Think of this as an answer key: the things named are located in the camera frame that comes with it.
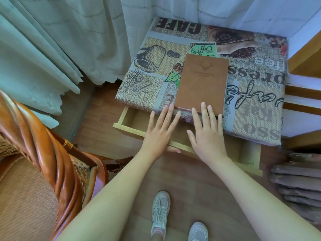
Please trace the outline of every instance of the open drawer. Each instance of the open drawer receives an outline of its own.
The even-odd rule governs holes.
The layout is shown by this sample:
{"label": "open drawer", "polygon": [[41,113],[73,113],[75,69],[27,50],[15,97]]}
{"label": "open drawer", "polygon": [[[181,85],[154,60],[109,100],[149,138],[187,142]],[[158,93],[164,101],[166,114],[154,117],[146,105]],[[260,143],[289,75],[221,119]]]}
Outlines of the open drawer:
{"label": "open drawer", "polygon": [[[147,130],[149,117],[149,112],[125,107],[118,122],[114,123],[113,127],[118,129],[122,134],[143,140]],[[182,154],[199,159],[188,139],[186,133],[187,129],[190,129],[195,133],[194,125],[179,121],[169,145],[180,149]],[[261,156],[260,144],[228,134],[224,134],[224,141],[228,157],[231,158],[237,166],[248,173],[258,176],[263,175],[263,172],[259,169]]]}

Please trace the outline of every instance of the shoe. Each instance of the shoe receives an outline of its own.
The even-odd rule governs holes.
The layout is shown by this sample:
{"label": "shoe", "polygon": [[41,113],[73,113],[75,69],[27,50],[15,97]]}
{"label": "shoe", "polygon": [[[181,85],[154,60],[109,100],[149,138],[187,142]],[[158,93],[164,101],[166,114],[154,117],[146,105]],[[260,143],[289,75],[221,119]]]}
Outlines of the shoe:
{"label": "shoe", "polygon": [[160,191],[156,194],[153,203],[153,221],[151,226],[151,236],[158,233],[163,236],[166,235],[167,216],[171,207],[170,195],[165,191]]}
{"label": "shoe", "polygon": [[208,241],[208,231],[206,226],[197,221],[189,230],[188,241]]}

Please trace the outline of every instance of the leather notebook cover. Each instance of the leather notebook cover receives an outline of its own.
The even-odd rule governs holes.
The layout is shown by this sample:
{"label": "leather notebook cover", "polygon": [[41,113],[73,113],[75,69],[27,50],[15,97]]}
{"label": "leather notebook cover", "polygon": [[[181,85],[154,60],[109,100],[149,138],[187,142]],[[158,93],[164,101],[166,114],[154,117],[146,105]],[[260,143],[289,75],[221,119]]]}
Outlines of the leather notebook cover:
{"label": "leather notebook cover", "polygon": [[228,67],[228,59],[187,54],[175,107],[201,112],[204,101],[215,116],[223,114]]}

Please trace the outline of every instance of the hand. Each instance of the hand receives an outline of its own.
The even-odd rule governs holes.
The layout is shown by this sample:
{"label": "hand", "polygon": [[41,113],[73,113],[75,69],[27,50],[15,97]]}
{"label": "hand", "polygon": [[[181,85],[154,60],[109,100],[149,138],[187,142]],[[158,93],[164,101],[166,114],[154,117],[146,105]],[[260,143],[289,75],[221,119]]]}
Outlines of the hand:
{"label": "hand", "polygon": [[179,111],[171,123],[173,109],[173,104],[170,107],[165,106],[158,117],[155,127],[155,112],[152,111],[150,114],[148,129],[140,151],[150,155],[153,160],[159,158],[166,149],[167,151],[181,153],[179,149],[167,145],[181,115]]}
{"label": "hand", "polygon": [[206,109],[205,102],[201,104],[202,122],[198,117],[195,108],[192,109],[196,137],[193,132],[187,130],[188,138],[196,154],[203,162],[209,165],[213,161],[227,159],[224,145],[222,114],[219,114],[218,121],[213,112],[213,108],[208,106]]}

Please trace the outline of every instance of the wooden floor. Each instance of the wooden floor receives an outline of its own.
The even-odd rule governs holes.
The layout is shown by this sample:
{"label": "wooden floor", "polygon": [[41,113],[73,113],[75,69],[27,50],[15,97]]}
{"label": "wooden floor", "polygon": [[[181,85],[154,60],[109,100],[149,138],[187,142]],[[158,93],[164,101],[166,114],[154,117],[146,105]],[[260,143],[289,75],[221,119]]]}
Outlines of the wooden floor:
{"label": "wooden floor", "polygon": [[[142,141],[122,135],[112,127],[124,108],[115,100],[118,86],[106,84],[94,92],[73,141],[81,150],[114,159],[138,152]],[[260,168],[264,176],[255,178],[280,199],[267,174],[272,165],[284,160],[284,153],[277,147],[262,146]],[[166,240],[187,241],[195,221],[206,224],[210,240],[259,240],[224,183],[203,162],[174,153],[164,154],[147,173],[122,240],[149,240],[152,203],[161,190],[171,195]]]}

